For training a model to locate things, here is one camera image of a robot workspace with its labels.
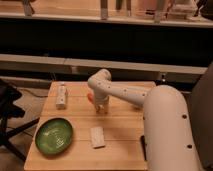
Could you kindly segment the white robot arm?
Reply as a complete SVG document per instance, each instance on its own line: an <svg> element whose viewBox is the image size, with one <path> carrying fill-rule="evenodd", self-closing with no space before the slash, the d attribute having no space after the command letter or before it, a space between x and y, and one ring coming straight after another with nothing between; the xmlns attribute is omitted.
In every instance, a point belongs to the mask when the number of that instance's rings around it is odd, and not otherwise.
<svg viewBox="0 0 213 171"><path fill-rule="evenodd" d="M101 69L87 81L94 106L106 106L109 96L143 108L144 146L148 171L201 171L186 100L168 85L131 86L111 81Z"/></svg>

